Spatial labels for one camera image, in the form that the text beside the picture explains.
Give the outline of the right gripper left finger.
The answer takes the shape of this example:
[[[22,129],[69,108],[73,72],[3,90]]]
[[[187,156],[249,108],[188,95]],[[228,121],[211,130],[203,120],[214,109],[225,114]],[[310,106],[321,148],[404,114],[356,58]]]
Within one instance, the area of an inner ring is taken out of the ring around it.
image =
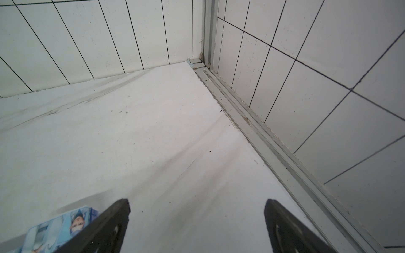
[[[120,253],[129,222],[128,199],[119,199],[57,253]]]

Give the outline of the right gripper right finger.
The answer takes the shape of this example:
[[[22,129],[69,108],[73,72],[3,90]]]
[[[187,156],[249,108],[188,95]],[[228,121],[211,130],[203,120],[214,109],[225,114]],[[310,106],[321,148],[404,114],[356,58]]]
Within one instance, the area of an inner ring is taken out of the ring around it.
[[[264,217],[274,253],[335,252],[277,200],[267,200]]]

